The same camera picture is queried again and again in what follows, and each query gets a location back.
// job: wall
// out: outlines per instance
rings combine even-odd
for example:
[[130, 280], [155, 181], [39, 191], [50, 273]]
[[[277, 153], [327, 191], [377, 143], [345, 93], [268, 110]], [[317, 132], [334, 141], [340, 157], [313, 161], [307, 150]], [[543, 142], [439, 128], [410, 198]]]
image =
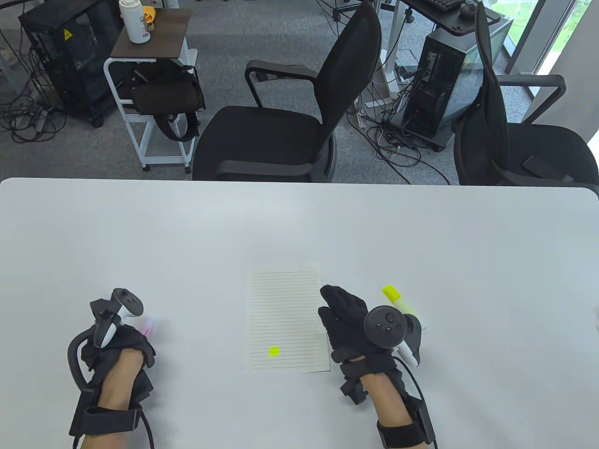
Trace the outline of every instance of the wall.
[[[593, 0], [550, 73], [560, 74], [566, 93], [535, 123], [559, 125], [589, 141], [599, 129], [599, 0]], [[551, 93], [543, 88], [530, 105], [534, 111]]]

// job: chair seat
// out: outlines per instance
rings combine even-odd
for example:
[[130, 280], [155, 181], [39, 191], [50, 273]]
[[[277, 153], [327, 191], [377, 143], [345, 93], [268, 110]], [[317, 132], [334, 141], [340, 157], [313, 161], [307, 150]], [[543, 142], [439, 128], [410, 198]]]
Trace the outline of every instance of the chair seat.
[[565, 172], [577, 183], [599, 185], [595, 157], [575, 132], [560, 126], [507, 124], [507, 170], [517, 175], [534, 176], [522, 167], [530, 156]]
[[[194, 180], [216, 180], [224, 160], [284, 165], [311, 163], [320, 150], [320, 122], [306, 114], [227, 106], [202, 133], [193, 157]], [[257, 180], [221, 175], [219, 180]]]

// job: black desk surface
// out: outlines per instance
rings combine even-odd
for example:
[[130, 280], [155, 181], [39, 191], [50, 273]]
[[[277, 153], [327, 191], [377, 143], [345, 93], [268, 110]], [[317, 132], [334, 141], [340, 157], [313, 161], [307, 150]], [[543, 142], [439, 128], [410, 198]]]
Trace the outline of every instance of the black desk surface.
[[[451, 34], [456, 36], [464, 36], [466, 34], [474, 32], [474, 19], [465, 19], [459, 15], [459, 9], [457, 7], [443, 13], [432, 6], [425, 0], [401, 0], [403, 3], [408, 5], [410, 8], [421, 13], [424, 17], [432, 20], [441, 28], [449, 31]], [[489, 26], [499, 22], [501, 16], [495, 11], [485, 8], [487, 12], [487, 21]]]

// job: yellow highlighter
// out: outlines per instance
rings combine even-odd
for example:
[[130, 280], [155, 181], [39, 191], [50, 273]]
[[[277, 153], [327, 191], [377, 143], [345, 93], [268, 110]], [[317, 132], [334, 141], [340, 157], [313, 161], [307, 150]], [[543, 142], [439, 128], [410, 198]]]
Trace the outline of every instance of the yellow highlighter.
[[415, 316], [418, 318], [418, 321], [420, 321], [422, 328], [426, 329], [426, 324], [422, 321], [422, 317], [408, 305], [408, 303], [401, 297], [400, 293], [395, 289], [394, 286], [386, 286], [383, 289], [383, 293], [387, 298], [389, 298], [389, 301], [391, 301], [391, 304], [393, 304], [397, 310], [403, 314]]

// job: forearm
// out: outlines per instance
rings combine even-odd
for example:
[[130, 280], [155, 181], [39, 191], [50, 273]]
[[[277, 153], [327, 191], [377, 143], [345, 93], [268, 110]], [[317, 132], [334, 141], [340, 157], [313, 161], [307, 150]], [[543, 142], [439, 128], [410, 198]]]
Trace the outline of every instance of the forearm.
[[[128, 410], [135, 377], [144, 362], [143, 354], [132, 349], [121, 352], [119, 361], [108, 373], [102, 385], [98, 407], [110, 410]], [[81, 449], [126, 449], [124, 433], [87, 436]]]
[[[386, 374], [367, 374], [360, 380], [372, 398], [379, 422], [383, 427], [401, 427], [413, 423], [404, 401]], [[426, 443], [421, 443], [414, 448], [426, 448]]]

